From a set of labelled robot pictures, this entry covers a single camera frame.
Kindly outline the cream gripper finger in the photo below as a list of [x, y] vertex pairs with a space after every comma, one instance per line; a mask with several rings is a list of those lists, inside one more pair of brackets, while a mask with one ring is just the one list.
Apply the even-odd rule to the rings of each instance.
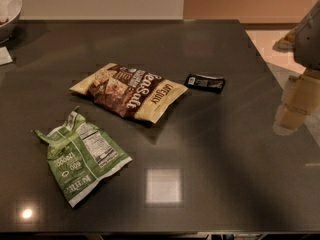
[[285, 104], [281, 104], [275, 115], [273, 130], [280, 136], [294, 133], [305, 121], [306, 115], [291, 111]]
[[310, 115], [320, 105], [320, 71], [306, 69], [299, 76], [290, 75], [282, 102], [289, 111]]

